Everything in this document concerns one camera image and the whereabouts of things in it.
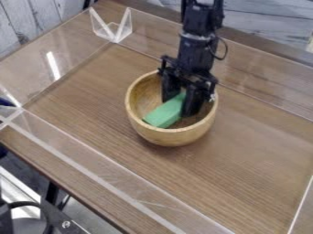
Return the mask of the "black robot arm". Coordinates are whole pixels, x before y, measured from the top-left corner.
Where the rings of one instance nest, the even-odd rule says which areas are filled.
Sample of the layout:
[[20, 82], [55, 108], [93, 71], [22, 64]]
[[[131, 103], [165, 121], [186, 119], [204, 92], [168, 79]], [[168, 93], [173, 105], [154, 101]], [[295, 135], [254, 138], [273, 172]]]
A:
[[182, 31], [180, 33], [178, 56], [162, 55], [162, 100], [169, 101], [186, 90], [180, 116], [194, 116], [204, 103], [216, 96], [220, 83], [212, 74], [221, 37], [217, 30], [222, 27], [224, 0], [213, 0], [212, 4], [197, 0], [181, 0]]

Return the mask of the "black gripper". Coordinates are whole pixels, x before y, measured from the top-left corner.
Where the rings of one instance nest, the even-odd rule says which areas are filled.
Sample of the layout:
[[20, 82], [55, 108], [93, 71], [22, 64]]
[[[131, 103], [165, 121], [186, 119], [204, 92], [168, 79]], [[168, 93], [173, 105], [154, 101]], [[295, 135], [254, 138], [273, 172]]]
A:
[[182, 117], [194, 116], [202, 109], [204, 103], [212, 100], [218, 79], [212, 74], [220, 37], [214, 33], [197, 36], [190, 33], [180, 35], [178, 56], [162, 56], [158, 69], [162, 76], [162, 99], [168, 102], [186, 89], [182, 103]]

